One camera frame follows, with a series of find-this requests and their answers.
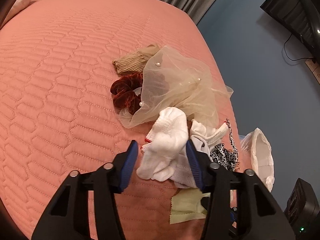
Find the yellow green cloth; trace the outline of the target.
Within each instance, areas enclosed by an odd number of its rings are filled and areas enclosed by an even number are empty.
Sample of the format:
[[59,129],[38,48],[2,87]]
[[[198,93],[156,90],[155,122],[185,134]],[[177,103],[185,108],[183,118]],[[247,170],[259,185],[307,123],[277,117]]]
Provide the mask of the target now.
[[210,197],[210,193],[203,194],[199,189],[181,189],[171,198],[170,224],[177,224],[196,219],[205,219],[206,209],[201,205],[203,197]]

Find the wooden wall socket panel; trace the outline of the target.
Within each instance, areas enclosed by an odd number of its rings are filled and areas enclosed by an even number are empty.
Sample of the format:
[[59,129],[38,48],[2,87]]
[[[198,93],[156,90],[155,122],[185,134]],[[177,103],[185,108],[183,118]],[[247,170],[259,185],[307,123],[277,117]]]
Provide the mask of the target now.
[[314,77],[316,78],[317,82],[320,83],[320,66],[317,62],[313,62],[312,59],[307,59],[305,64],[308,66]]

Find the dark red velvet scrunchie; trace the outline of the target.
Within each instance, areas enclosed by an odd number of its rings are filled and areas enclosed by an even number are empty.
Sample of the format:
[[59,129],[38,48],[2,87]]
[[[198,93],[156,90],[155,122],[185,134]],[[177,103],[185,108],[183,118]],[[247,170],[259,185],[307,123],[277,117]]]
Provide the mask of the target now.
[[113,105],[118,109],[127,109],[131,115],[140,109],[141,95],[135,93],[135,89],[142,87],[143,74],[134,73],[124,75],[115,81],[110,92],[114,95]]

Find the wall mounted television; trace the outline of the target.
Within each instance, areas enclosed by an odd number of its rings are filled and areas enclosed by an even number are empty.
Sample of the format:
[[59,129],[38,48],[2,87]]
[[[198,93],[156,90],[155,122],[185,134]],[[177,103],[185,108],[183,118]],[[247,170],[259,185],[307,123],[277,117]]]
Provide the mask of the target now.
[[304,44],[319,62],[319,0],[265,0],[260,8]]

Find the beige tulle pearl fabric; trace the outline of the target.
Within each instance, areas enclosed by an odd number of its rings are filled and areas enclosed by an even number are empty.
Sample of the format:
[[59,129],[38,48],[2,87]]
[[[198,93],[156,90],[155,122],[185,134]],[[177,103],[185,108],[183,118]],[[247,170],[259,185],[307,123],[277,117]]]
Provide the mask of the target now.
[[188,120],[216,128],[231,94],[232,90],[205,63],[164,46],[143,70],[139,110],[130,114],[124,109],[119,120],[125,128],[132,128],[155,121],[167,107],[176,107]]

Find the grey white sock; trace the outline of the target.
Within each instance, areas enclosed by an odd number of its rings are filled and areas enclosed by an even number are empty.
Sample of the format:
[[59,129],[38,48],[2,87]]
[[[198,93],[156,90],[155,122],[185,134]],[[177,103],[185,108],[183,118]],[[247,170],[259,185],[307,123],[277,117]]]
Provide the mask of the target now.
[[[222,142],[223,137],[229,132],[227,124],[224,122],[218,129],[204,126],[196,120],[192,120],[190,129],[190,140],[196,150],[210,156],[214,146]],[[169,178],[180,189],[196,188],[185,147],[171,163],[174,169],[173,175]]]

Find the pink pillow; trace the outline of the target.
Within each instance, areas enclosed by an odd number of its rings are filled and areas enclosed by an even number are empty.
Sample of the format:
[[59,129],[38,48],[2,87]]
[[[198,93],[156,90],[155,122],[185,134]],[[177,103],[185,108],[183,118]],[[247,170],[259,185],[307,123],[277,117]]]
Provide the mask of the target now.
[[6,18],[4,19],[1,28],[9,21],[11,20],[15,15],[17,15],[20,11],[24,10],[31,0],[16,0],[16,2],[11,7],[9,13],[7,14]]

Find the tan ribbed sock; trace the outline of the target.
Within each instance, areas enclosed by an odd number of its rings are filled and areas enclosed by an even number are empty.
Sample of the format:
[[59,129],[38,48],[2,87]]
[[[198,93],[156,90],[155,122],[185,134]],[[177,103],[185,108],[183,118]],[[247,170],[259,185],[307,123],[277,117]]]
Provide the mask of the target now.
[[114,68],[119,75],[142,73],[149,59],[160,50],[159,45],[150,44],[132,53],[122,56],[112,61]]

